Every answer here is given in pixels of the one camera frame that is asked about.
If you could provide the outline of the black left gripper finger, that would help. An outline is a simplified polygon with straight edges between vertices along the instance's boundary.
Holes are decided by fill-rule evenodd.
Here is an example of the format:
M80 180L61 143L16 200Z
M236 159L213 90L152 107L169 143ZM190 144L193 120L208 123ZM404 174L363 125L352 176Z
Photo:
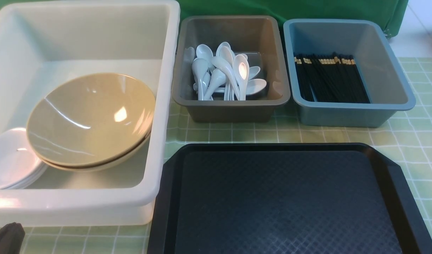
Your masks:
M0 254L19 254L25 237L20 223L9 223L0 228Z

